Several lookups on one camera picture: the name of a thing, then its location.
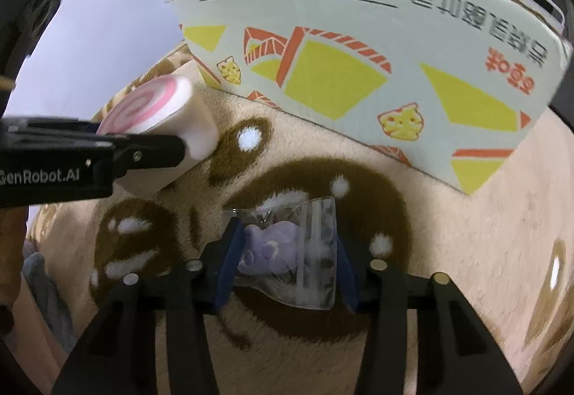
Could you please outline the pink swirl roll plush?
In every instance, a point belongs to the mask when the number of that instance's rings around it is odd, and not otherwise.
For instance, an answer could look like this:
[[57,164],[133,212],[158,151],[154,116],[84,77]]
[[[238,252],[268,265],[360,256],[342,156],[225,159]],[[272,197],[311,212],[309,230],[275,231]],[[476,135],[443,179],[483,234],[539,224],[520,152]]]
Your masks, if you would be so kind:
[[118,184],[131,195],[149,197],[210,156],[219,141],[214,117],[198,86],[188,77],[168,74],[136,88],[103,118],[97,133],[167,135],[186,144],[183,160],[174,168],[130,169]]

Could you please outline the clear bag with lilac toy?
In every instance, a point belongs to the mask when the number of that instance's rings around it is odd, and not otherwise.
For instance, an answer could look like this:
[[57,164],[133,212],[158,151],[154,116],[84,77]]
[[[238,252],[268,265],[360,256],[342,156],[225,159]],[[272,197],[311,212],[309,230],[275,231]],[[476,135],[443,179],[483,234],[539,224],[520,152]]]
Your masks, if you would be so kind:
[[234,217],[244,233],[236,286],[298,309],[333,307],[338,249],[334,198],[223,211],[224,222]]

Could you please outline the beige brown patterned blanket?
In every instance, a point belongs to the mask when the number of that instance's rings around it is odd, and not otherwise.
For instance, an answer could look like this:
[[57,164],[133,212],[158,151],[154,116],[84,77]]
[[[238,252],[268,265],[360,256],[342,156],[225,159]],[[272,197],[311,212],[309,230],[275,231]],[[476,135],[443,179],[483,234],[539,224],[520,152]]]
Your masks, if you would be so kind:
[[114,260],[150,252],[145,269],[197,257],[227,207],[333,195],[339,226],[411,273],[452,275],[525,392],[548,390],[573,354],[573,133],[552,110],[472,195],[262,100],[211,88],[214,155],[146,201],[49,204],[30,237],[82,332],[111,287]]

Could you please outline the printed cardboard box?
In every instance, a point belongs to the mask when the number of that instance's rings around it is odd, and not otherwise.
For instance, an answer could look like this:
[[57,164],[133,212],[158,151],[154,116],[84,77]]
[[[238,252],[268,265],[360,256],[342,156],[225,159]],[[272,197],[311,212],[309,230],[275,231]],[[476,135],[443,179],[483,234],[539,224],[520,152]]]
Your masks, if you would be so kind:
[[476,192],[573,48],[517,0],[168,0],[206,83]]

